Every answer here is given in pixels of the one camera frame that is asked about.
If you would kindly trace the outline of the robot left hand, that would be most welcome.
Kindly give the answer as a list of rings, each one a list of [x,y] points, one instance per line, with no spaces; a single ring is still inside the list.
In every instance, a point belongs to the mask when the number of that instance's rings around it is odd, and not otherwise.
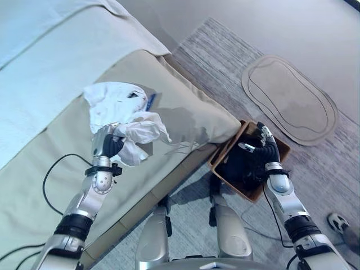
[[[105,156],[113,158],[124,146],[123,137],[115,134],[119,123],[111,123],[100,128],[93,137],[93,157]]]

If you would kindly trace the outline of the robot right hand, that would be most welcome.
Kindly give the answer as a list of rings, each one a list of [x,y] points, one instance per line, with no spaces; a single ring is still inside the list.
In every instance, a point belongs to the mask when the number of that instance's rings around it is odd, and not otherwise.
[[[269,128],[262,122],[257,122],[256,127],[261,131],[261,135],[264,141],[263,147],[254,147],[248,143],[240,142],[238,146],[260,158],[265,164],[277,162],[280,163],[280,153],[275,138]]]

